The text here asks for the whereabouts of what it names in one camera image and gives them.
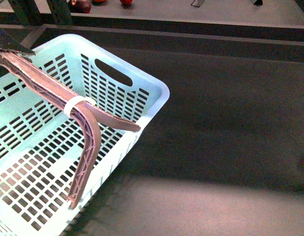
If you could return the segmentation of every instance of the light blue basket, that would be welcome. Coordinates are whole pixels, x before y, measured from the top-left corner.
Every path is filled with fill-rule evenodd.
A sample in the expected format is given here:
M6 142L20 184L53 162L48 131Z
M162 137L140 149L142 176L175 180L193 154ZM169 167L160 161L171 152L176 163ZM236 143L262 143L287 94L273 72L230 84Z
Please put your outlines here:
M37 67L142 129L121 131L99 124L101 150L78 206L70 210L66 195L84 144L81 128L17 77L1 77L0 236L59 235L169 98L160 80L80 36L62 35L34 51L30 59ZM105 72L109 65L126 75L128 84L100 70L100 61Z

